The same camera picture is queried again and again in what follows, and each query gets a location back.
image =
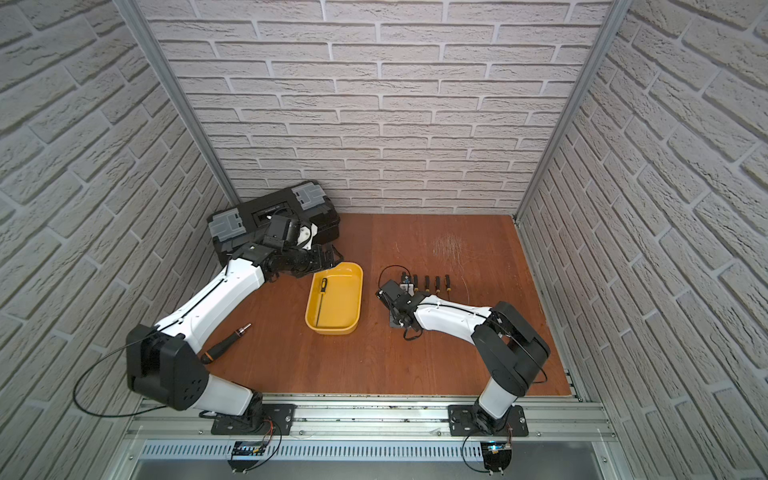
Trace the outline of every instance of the wooden floor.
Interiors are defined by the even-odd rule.
[[[248,296],[210,336],[205,349],[253,324],[209,366],[213,374],[260,392],[478,395],[490,375],[473,345],[440,332],[406,342],[401,329],[389,327],[376,280],[384,266],[399,263],[419,279],[450,275],[451,301],[514,305],[552,350],[548,382],[528,394],[570,395],[510,217],[342,214],[340,228],[334,245],[364,274],[357,330],[313,332],[304,323],[312,276],[281,276]],[[387,270],[382,282],[399,280],[400,272]]]

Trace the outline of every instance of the black screwdriver handle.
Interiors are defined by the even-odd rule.
[[[221,340],[216,345],[210,347],[200,359],[206,365],[213,362],[215,359],[222,356],[239,338],[240,335],[237,335],[237,332],[233,332],[232,335],[228,336],[226,339]]]

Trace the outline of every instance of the white robotic arm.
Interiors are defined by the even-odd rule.
[[[412,295],[391,280],[376,295],[389,309],[392,322],[406,331],[444,332],[477,347],[491,378],[473,407],[475,425],[487,435],[503,429],[509,409],[543,371],[550,354],[547,343],[520,313],[506,302],[491,308]]]
[[[268,279],[293,276],[338,264],[333,247],[312,245],[315,225],[272,217],[279,233],[272,241],[245,243],[203,289],[153,327],[136,326],[128,334],[127,381],[135,392],[177,410],[194,407],[224,415],[248,415],[254,392],[208,373],[197,354],[217,326]]]

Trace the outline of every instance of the white brick wall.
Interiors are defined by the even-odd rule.
[[[637,478],[768,474],[766,15],[635,0],[521,219]]]
[[[243,198],[313,178],[341,211],[512,214],[608,3],[141,6]]]
[[[210,278],[227,202],[113,4],[0,7],[0,66],[0,471],[100,478],[127,420],[74,381]],[[133,411],[124,372],[81,401]]]

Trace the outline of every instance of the yellow plastic tray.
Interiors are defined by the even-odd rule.
[[[362,268],[341,262],[315,273],[306,303],[306,324],[323,335],[346,335],[357,328],[362,298]]]

